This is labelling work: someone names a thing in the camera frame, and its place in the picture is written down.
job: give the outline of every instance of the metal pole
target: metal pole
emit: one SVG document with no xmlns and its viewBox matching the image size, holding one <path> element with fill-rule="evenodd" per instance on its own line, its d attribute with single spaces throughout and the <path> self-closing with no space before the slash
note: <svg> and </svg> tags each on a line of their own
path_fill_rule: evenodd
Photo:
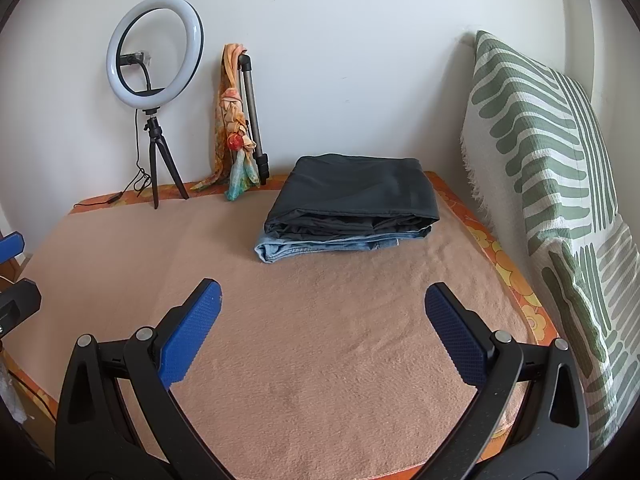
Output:
<svg viewBox="0 0 640 480">
<path fill-rule="evenodd" d="M 262 156 L 262 143 L 260 142 L 260 130 L 258 129 L 258 116 L 255 113 L 254 82 L 251 78 L 251 70 L 242 72 L 244 79 L 244 95 L 246 107 L 249 113 L 249 126 L 251 127 L 252 140 L 255 142 L 255 155 Z"/>
</svg>

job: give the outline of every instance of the folded black cloth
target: folded black cloth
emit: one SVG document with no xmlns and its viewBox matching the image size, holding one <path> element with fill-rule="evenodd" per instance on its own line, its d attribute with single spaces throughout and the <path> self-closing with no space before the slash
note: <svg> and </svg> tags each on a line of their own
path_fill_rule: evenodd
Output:
<svg viewBox="0 0 640 480">
<path fill-rule="evenodd" d="M 264 231 L 290 240 L 410 232 L 426 236 L 439 218 L 433 187 L 414 158 L 330 153 L 297 161 Z"/>
</svg>

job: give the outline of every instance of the tripod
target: tripod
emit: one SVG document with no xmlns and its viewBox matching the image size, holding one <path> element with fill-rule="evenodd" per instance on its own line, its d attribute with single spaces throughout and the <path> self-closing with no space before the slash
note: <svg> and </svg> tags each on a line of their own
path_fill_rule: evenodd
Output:
<svg viewBox="0 0 640 480">
<path fill-rule="evenodd" d="M 162 128 L 158 124 L 158 118 L 155 115 L 151 115 L 148 120 L 146 120 L 145 130 L 149 132 L 149 168 L 151 169 L 151 189 L 154 194 L 154 209 L 158 209 L 158 173 L 156 171 L 156 146 L 158 147 L 158 151 L 160 155 L 162 155 L 162 159 L 169 170 L 169 174 L 171 174 L 171 178 L 175 182 L 175 187 L 178 188 L 180 192 L 180 196 L 187 200 L 189 198 L 189 194 L 187 190 L 184 188 L 184 184 L 180 179 L 180 174 L 178 173 L 178 169 L 175 167 L 174 160 L 171 157 L 171 153 L 169 152 L 169 146 L 166 144 L 166 140 L 164 139 L 164 135 L 162 134 Z"/>
</svg>

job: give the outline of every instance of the tripod leg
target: tripod leg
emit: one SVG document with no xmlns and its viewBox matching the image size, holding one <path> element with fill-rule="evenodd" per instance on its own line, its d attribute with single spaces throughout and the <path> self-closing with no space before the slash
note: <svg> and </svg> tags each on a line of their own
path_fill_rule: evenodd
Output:
<svg viewBox="0 0 640 480">
<path fill-rule="evenodd" d="M 149 143 L 149 169 L 151 170 L 151 190 L 154 193 L 154 209 L 158 209 L 158 174 L 156 172 L 156 143 Z"/>
<path fill-rule="evenodd" d="M 180 196 L 187 200 L 189 198 L 189 194 L 187 190 L 184 189 L 184 184 L 180 179 L 180 174 L 178 173 L 178 168 L 175 167 L 174 160 L 171 158 L 171 153 L 169 152 L 169 147 L 166 145 L 166 140 L 164 140 L 164 136 L 160 135 L 156 140 L 158 144 L 158 150 L 160 151 L 160 155 L 164 158 L 164 163 L 166 164 L 167 169 L 169 170 L 169 174 L 171 174 L 172 179 L 175 182 L 175 187 L 180 191 Z"/>
</svg>

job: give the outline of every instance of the orange floral sheet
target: orange floral sheet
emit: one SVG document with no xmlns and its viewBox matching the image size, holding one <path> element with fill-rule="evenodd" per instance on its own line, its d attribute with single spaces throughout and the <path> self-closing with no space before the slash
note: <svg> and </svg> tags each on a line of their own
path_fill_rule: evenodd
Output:
<svg viewBox="0 0 640 480">
<path fill-rule="evenodd" d="M 496 240 L 489 230 L 480 223 L 476 217 L 473 215 L 471 211 L 462 203 L 462 201 L 449 189 L 449 186 L 442 180 L 436 173 L 432 171 L 426 172 L 429 180 L 433 184 L 434 190 L 440 195 L 441 199 L 446 202 L 447 206 L 453 211 L 453 213 L 460 219 L 460 221 L 466 226 L 466 228 L 471 232 L 474 236 L 478 245 L 484 251 L 486 257 L 491 261 L 495 266 L 495 270 L 500 274 L 502 280 L 507 285 L 511 294 L 515 298 L 516 303 L 522 309 L 524 316 L 526 317 L 531 329 L 536 338 L 536 342 L 539 345 L 549 345 L 558 337 L 558 332 L 555 327 L 551 323 L 549 316 L 547 315 L 545 309 L 540 305 L 538 298 L 531 290 L 529 283 L 526 282 L 523 275 L 516 268 L 511 259 L 507 256 L 507 254 L 502 250 L 500 243 Z M 267 190 L 279 190 L 282 188 L 282 184 L 286 180 L 286 175 L 277 175 L 271 178 L 266 186 L 262 186 L 260 189 Z M 186 184 L 187 188 L 190 188 L 194 183 Z M 252 187 L 249 189 L 250 192 L 256 191 L 257 188 Z M 210 194 L 221 194 L 226 191 L 226 185 L 217 184 L 208 187 L 199 192 L 190 192 L 190 195 L 195 196 L 205 196 Z M 158 195 L 160 200 L 167 200 L 170 198 L 180 198 L 180 194 L 178 190 L 173 184 L 166 186 L 159 186 Z M 97 196 L 94 198 L 90 198 L 84 200 L 81 204 L 93 204 L 93 205 L 78 205 L 76 206 L 70 214 L 77 214 L 85 211 L 91 211 L 94 209 L 102 209 L 105 207 L 120 207 L 127 204 L 135 204 L 142 202 L 152 202 L 153 197 L 151 195 L 151 189 L 145 189 L 139 196 L 135 191 L 127 191 L 123 197 L 116 202 L 115 204 L 97 204 L 98 202 L 105 202 L 112 194 L 107 194 L 103 196 Z M 44 402 L 47 403 L 51 411 L 55 414 L 58 412 L 58 403 L 49 397 L 45 392 L 42 391 L 38 385 L 31 380 L 31 378 L 25 374 L 20 368 L 16 365 L 16 363 L 11 359 L 11 357 L 7 354 L 7 352 L 3 353 L 7 367 L 18 375 L 29 387 L 37 392 L 40 396 L 40 399 L 43 399 Z M 34 403 L 39 406 L 42 411 L 50 418 L 50 415 L 46 412 L 44 407 L 42 406 L 42 401 L 35 397 L 31 392 L 29 392 L 26 388 L 24 391 L 27 396 L 33 398 Z M 508 435 L 508 430 L 505 430 L 501 434 L 496 434 L 492 438 L 491 442 L 484 450 L 482 454 L 482 460 L 485 460 L 495 454 L 497 454 L 502 446 L 504 445 L 504 441 Z M 418 471 L 419 467 L 412 468 L 406 471 L 402 471 L 399 473 L 395 473 L 393 475 L 386 476 L 380 480 L 408 480 Z"/>
</svg>

